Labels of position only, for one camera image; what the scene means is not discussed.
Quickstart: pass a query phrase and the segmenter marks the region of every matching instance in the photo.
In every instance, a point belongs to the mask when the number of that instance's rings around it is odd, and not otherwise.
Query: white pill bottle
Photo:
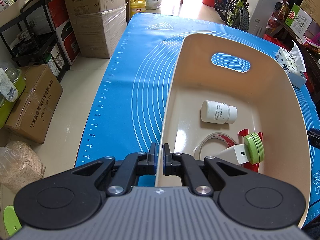
[[[234,106],[228,106],[225,103],[206,100],[201,107],[201,120],[212,123],[234,123],[238,111]]]

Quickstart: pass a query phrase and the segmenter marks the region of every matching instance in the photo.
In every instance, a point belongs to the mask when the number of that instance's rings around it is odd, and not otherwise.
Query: blue silicone mat
[[[185,36],[207,33],[244,43],[272,57],[278,46],[220,24],[160,14],[135,14],[122,35],[102,78],[80,143],[76,166],[101,158],[117,160],[137,151],[148,151],[160,142],[164,109],[172,71]],[[215,54],[214,63],[239,71],[249,64]],[[320,129],[315,105],[306,86],[295,88],[307,129]],[[320,214],[320,150],[310,147],[310,208],[306,223]],[[139,185],[153,186],[154,176],[143,176]]]

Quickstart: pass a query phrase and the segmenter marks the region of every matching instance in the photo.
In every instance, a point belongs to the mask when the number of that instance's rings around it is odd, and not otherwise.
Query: bicycle
[[[248,6],[247,0],[215,0],[214,8],[227,26],[248,32]]]

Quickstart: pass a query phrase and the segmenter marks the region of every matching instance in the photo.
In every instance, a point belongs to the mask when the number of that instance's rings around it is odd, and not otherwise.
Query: beige plastic basket
[[[214,65],[212,55],[222,52],[250,62],[247,72]],[[203,101],[235,106],[233,124],[202,122]],[[193,154],[209,134],[223,132],[243,143],[237,134],[248,128],[263,132],[265,160],[259,172],[297,187],[306,199],[306,219],[310,199],[311,167],[308,136],[296,94],[285,71],[268,55],[244,44],[217,36],[196,33],[185,37],[169,91],[160,145],[171,151]],[[201,159],[215,155],[226,146],[208,143]],[[179,186],[175,176],[164,176],[159,151],[156,186]]]

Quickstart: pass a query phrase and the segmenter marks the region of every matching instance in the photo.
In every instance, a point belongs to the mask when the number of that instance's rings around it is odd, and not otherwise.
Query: tissues
[[[276,53],[276,60],[287,73],[291,84],[301,88],[307,81],[305,75],[306,66],[302,54],[295,42],[291,51],[280,48]]]

